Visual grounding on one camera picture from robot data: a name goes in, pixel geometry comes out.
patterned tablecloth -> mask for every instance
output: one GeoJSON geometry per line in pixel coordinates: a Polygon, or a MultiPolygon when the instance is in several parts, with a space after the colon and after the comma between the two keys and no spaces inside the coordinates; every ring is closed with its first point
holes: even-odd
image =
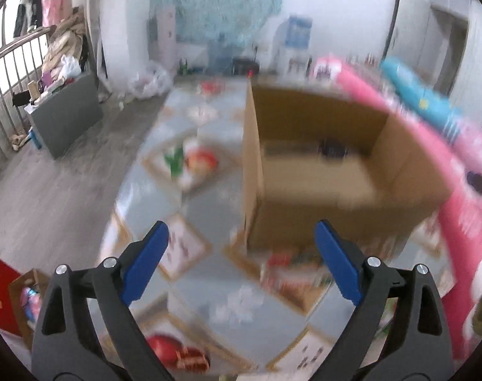
{"type": "MultiPolygon", "coordinates": [[[[99,261],[118,256],[157,220],[168,224],[169,247],[130,309],[165,365],[172,372],[192,371],[174,372],[179,380],[313,370],[354,310],[330,279],[306,289],[267,285],[269,260],[244,254],[239,243],[247,82],[225,82],[225,90],[212,98],[197,94],[192,83],[169,94],[121,186],[99,254],[99,261]],[[197,143],[214,151],[216,170],[199,179],[185,170],[171,179],[169,156],[181,145],[186,151],[197,143]]],[[[408,269],[426,264],[444,292],[452,281],[449,258],[433,225],[431,219],[418,227],[388,263],[408,269]]],[[[388,303],[366,362],[378,357],[392,307],[388,303]]],[[[94,301],[90,309],[106,355],[117,362],[94,301]]]]}

yellow sticker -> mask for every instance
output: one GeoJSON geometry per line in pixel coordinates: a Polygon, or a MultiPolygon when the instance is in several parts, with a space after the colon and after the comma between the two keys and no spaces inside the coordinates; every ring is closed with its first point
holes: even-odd
{"type": "Polygon", "coordinates": [[[426,110],[426,109],[428,109],[428,100],[421,99],[421,100],[419,101],[419,108],[420,108],[421,110],[426,110]]]}

white plastic bag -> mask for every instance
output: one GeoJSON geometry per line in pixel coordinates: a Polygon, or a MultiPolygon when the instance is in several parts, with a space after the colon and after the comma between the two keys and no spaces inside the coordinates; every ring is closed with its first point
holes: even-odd
{"type": "Polygon", "coordinates": [[[63,77],[65,80],[67,78],[77,77],[81,72],[79,61],[75,57],[65,55],[61,57],[61,71],[57,76],[58,80],[61,77],[63,77]]]}
{"type": "Polygon", "coordinates": [[[172,78],[160,63],[150,61],[145,70],[128,82],[128,90],[138,99],[160,96],[171,90],[172,78]]]}

black jacket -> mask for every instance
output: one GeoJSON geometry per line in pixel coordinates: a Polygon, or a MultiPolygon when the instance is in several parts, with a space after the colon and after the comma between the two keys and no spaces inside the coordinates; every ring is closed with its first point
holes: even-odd
{"type": "Polygon", "coordinates": [[[13,37],[20,37],[32,26],[42,26],[42,0],[21,0],[17,8],[16,27],[13,37]]]}

small cardboard box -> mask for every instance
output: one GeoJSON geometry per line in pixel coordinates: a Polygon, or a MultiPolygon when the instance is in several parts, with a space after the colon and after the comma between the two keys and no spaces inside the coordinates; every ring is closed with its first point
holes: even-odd
{"type": "Polygon", "coordinates": [[[19,276],[8,286],[8,292],[10,294],[10,301],[13,308],[13,314],[15,315],[17,325],[21,331],[24,344],[31,351],[33,346],[33,330],[28,325],[28,318],[24,314],[24,310],[21,305],[21,292],[22,289],[27,286],[26,282],[31,281],[31,285],[38,285],[39,294],[41,300],[44,300],[45,291],[49,286],[49,277],[38,269],[32,269],[31,271],[19,276]]]}
{"type": "Polygon", "coordinates": [[[431,158],[394,115],[306,91],[248,88],[243,138],[249,250],[315,245],[327,219],[344,239],[408,235],[451,194],[431,158]],[[345,158],[264,153],[275,143],[334,139],[345,158]]]}

